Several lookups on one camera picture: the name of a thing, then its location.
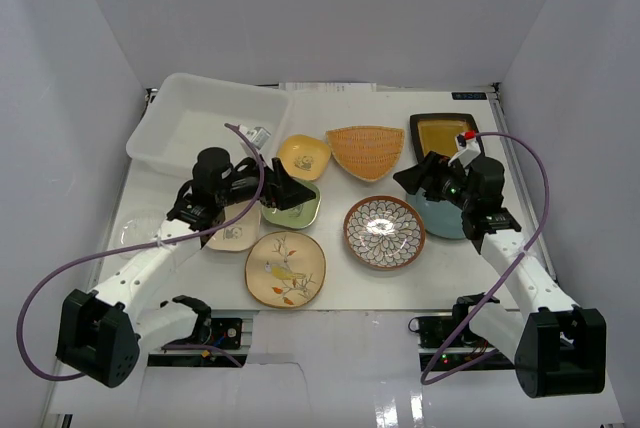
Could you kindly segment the blue-grey round plate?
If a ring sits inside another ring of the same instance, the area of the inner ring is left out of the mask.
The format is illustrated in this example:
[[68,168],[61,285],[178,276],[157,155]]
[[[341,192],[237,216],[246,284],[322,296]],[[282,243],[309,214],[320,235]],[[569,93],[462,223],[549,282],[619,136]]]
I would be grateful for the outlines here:
[[440,238],[463,240],[462,211],[448,201],[430,201],[424,191],[405,196],[406,202],[420,215],[425,231]]

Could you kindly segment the petal pattern round plate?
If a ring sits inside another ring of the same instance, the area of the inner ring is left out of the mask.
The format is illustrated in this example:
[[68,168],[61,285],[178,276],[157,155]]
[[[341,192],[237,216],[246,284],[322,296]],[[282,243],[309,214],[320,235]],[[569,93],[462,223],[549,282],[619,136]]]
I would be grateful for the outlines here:
[[417,211],[391,196],[364,198],[347,212],[343,234],[349,251],[379,270],[395,270],[421,254],[426,231]]

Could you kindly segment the bird painted cream plate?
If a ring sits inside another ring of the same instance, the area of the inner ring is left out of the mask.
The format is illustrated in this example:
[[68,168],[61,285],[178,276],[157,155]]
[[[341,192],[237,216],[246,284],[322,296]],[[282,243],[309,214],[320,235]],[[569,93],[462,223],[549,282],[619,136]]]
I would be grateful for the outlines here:
[[245,262],[245,283],[259,303],[275,309],[297,309],[321,291],[326,257],[310,236],[278,231],[260,238]]

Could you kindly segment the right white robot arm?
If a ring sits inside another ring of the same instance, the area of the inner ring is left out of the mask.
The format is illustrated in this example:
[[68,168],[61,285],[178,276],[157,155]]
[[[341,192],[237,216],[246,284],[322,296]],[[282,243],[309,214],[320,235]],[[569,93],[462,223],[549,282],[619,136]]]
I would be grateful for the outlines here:
[[463,231],[498,273],[519,311],[486,294],[451,322],[453,338],[472,347],[485,339],[515,368],[531,398],[596,394],[605,386],[606,322],[580,307],[533,256],[521,226],[503,205],[505,169],[484,154],[429,153],[394,174],[408,194],[447,201],[461,211]]

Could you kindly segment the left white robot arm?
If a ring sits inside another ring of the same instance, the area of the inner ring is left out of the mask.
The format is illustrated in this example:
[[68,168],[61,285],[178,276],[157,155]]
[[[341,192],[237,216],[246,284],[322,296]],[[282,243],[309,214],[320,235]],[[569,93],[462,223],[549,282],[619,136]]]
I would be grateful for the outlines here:
[[199,347],[211,335],[212,309],[178,295],[152,312],[147,302],[170,276],[222,228],[225,209],[260,202],[287,210],[315,199],[279,159],[260,157],[233,165],[222,148],[201,151],[191,180],[180,188],[155,240],[90,292],[74,290],[62,304],[56,356],[80,373],[114,388],[134,370],[142,349],[171,343]]

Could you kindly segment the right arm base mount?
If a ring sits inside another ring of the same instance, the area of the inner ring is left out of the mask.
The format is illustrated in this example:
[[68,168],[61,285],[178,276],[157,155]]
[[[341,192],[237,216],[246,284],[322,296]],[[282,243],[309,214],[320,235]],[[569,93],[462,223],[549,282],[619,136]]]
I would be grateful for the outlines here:
[[[441,346],[456,328],[457,322],[452,316],[419,316],[408,322],[408,329],[419,338],[422,349],[435,349]],[[453,348],[478,348],[484,345],[476,335],[463,332],[452,343]]]

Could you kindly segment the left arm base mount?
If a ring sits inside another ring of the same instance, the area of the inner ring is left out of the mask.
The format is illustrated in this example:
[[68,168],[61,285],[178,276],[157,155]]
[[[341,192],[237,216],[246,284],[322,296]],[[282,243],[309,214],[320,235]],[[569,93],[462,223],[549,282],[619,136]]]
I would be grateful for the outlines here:
[[242,346],[243,320],[238,317],[212,318],[205,331],[205,344],[225,351]]

